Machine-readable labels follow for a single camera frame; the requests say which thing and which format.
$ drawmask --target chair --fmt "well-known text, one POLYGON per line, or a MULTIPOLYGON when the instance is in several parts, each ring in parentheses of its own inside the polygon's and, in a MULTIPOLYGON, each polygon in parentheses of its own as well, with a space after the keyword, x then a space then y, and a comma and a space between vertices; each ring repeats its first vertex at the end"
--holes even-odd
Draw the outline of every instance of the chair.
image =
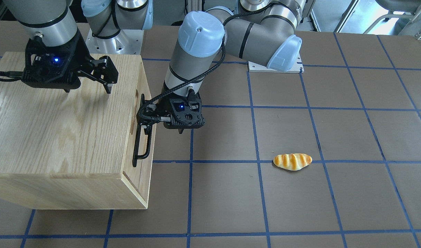
POLYGON ((376 2, 382 8, 387 9, 388 14, 379 17, 364 33, 369 33, 382 19, 410 19, 408 22, 408 24, 410 24, 421 13, 421 0, 376 0, 376 2), (411 15, 394 14, 394 11, 407 12, 411 13, 411 15))

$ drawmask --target wood grain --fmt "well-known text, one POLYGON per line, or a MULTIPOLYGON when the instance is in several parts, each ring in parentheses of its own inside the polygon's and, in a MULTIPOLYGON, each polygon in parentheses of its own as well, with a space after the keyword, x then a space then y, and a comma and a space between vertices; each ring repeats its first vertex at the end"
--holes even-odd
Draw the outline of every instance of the wood grain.
MULTIPOLYGON (((147 78, 139 55, 109 56, 119 71, 109 95, 82 78, 70 93, 0 82, 0 198, 35 209, 147 208, 153 152, 132 167, 147 78)), ((23 67, 22 52, 0 62, 0 71, 23 67)))
MULTIPOLYGON (((88 79, 70 93, 0 82, 0 174, 121 174, 141 58, 111 58, 120 74, 110 95, 88 79)), ((23 60, 9 52, 0 70, 23 60)))

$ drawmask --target grid lines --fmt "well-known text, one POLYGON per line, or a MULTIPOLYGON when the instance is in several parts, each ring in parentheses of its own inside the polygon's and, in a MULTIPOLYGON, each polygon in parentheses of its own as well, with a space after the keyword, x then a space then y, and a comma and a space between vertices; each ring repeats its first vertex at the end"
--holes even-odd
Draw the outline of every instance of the grid lines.
MULTIPOLYGON (((354 84, 355 90, 357 91, 358 97, 360 99, 362 108, 330 108, 330 107, 311 107, 308 99, 307 92, 305 90, 305 85, 303 81, 303 74, 300 75, 300 80, 302 84, 302 88, 305 95, 305 100, 307 102, 307 107, 304 106, 255 106, 253 105, 253 97, 252 97, 252 91, 250 86, 250 75, 247 71, 247 78, 248 78, 248 87, 249 87, 249 96, 250 96, 250 105, 204 105, 205 108, 250 108, 251 110, 251 117, 252 117, 252 125, 253 125, 253 136, 255 141, 255 150, 256 150, 256 160, 194 160, 193 159, 193 130, 191 131, 190 135, 190 159, 189 160, 154 160, 153 163, 189 163, 189 194, 188 194, 188 215, 187 215, 187 232, 185 234, 109 234, 111 229, 111 223, 113 219, 113 210, 110 210, 109 213, 109 219, 108 219, 108 226, 106 229, 105 234, 99 234, 99 235, 31 235, 29 234, 29 229, 31 228, 32 221, 34 219, 35 210, 31 211, 31 215, 28 221, 28 224, 26 226, 26 230, 24 235, 0 235, 0 239, 22 239, 21 248, 24 248, 26 240, 27 239, 81 239, 81 238, 103 238, 104 239, 104 248, 107 248, 108 246, 108 240, 109 239, 116 239, 116 238, 187 238, 187 248, 190 248, 190 238, 191 237, 244 237, 244 236, 264 236, 267 237, 267 246, 268 248, 271 248, 270 243, 270 236, 297 236, 297 235, 341 235, 344 247, 347 248, 347 242, 345 235, 346 234, 402 234, 402 233, 411 233, 414 237, 415 243, 417 244, 417 247, 420 248, 420 244, 418 242, 416 233, 421 233, 421 229, 414 229, 412 226, 411 220, 409 219, 408 213, 406 211, 406 208, 404 206, 404 203, 402 201, 402 198, 399 194, 398 188, 396 186, 396 182, 393 179, 393 175, 390 171, 389 164, 396 164, 396 163, 402 163, 402 164, 421 164, 421 161, 388 161, 382 151, 381 145, 379 143, 378 137, 376 135, 376 132, 374 130, 374 127, 371 123, 370 117, 368 115, 368 111, 406 111, 406 112, 417 112, 420 120, 421 120, 421 109, 418 109, 415 105, 411 95, 409 94, 400 74, 398 71, 421 71, 421 69, 413 69, 413 68, 396 68, 393 61, 391 60, 387 50, 384 47, 384 44, 382 43, 379 36, 377 36, 384 52, 386 53, 390 63, 392 64, 392 68, 378 68, 378 67, 365 67, 365 66, 348 66, 346 58, 343 54, 343 51, 341 49, 341 46, 339 44, 339 41, 336 37, 336 34, 333 34, 336 42, 338 44, 338 47, 340 49, 341 55, 344 59, 345 66, 331 66, 331 65, 314 65, 314 64, 304 64, 304 66, 307 67, 325 67, 325 68, 344 68, 349 71, 350 77, 352 79, 352 82, 354 84), (399 108, 366 108, 363 102, 363 99, 360 96, 358 87, 354 81, 352 72, 350 69, 379 69, 379 70, 394 70, 407 94, 409 97, 409 100, 411 101, 414 109, 399 109, 399 108), (270 232, 269 226, 268 226, 268 220, 267 220, 267 206, 265 205, 265 199, 264 199, 264 189, 262 185, 262 175, 261 175, 261 163, 272 163, 270 160, 260 160, 259 157, 259 145, 258 145, 258 137, 256 133, 256 122, 254 117, 254 109, 304 109, 308 110, 314 130, 314 134, 316 137, 316 142, 318 144, 319 153, 321 156, 321 160, 315 160, 312 163, 314 164, 322 164, 324 167, 325 176, 327 178, 327 183, 329 186, 330 194, 333 201, 333 206, 335 208, 336 217, 338 219, 338 225, 339 225, 339 231, 315 231, 315 232, 270 232), (368 124, 372 130, 372 133, 374 135, 374 138, 377 142, 377 145, 379 147, 380 153, 382 155, 382 160, 325 160, 324 156, 322 154, 322 148, 319 141, 316 124, 313 118, 312 110, 355 110, 355 111, 364 111, 365 115, 368 119, 368 124), (264 215, 264 225, 265 225, 265 232, 249 232, 249 233, 242 233, 242 232, 232 232, 232 233, 204 233, 204 234, 193 234, 191 233, 191 211, 192 211, 192 177, 193 177, 193 163, 256 163, 258 166, 258 173, 259 173, 259 186, 261 190, 261 201, 262 201, 262 207, 263 207, 263 215, 264 215), (334 198, 334 190, 330 182, 330 177, 328 174, 326 163, 377 163, 377 164, 384 164, 388 175, 390 177, 390 180, 392 182, 393 188, 395 190, 395 193, 398 197, 399 203, 401 204, 402 210, 404 212, 405 218, 407 220, 407 223, 409 225, 410 229, 385 229, 385 230, 343 230, 342 224, 341 224, 341 218, 340 213, 338 211, 338 206, 336 204, 336 200, 334 198)), ((143 58, 144 61, 170 61, 170 59, 151 59, 151 58, 143 58)), ((247 62, 240 62, 240 61, 226 61, 225 64, 231 64, 231 63, 238 63, 238 64, 248 64, 247 62)))

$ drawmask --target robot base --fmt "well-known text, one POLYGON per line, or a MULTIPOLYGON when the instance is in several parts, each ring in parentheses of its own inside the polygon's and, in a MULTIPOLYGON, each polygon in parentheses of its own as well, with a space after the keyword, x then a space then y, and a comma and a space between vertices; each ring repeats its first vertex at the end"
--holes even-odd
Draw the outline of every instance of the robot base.
POLYGON ((304 66, 302 64, 300 54, 298 54, 298 57, 296 61, 294 62, 294 65, 292 66, 292 68, 287 72, 280 72, 274 69, 268 69, 265 66, 249 61, 249 72, 300 73, 301 70, 302 70, 302 73, 304 73, 304 66))
MULTIPOLYGON (((129 45, 125 46, 123 49, 117 49, 116 51, 102 51, 102 49, 97 49, 98 45, 96 39, 92 37, 92 30, 89 30, 88 38, 86 39, 86 46, 89 49, 90 53, 108 53, 108 54, 130 54, 130 55, 140 55, 141 46, 143 45, 143 36, 144 30, 122 30, 129 39, 129 45)), ((114 38, 109 40, 104 40, 104 42, 114 42, 114 38)))

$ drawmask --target brown table surface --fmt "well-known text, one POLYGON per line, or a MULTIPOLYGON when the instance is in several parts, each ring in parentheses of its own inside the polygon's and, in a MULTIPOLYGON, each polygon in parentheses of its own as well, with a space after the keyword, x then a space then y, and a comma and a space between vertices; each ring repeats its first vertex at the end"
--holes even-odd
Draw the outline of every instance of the brown table surface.
MULTIPOLYGON (((177 30, 145 34, 153 96, 177 30)), ((421 41, 297 35, 304 74, 249 73, 228 56, 200 89, 206 125, 157 129, 148 210, 31 211, 0 200, 0 247, 421 246, 421 41), (286 153, 314 162, 298 172, 271 164, 286 153)), ((0 22, 0 57, 27 39, 0 22)))

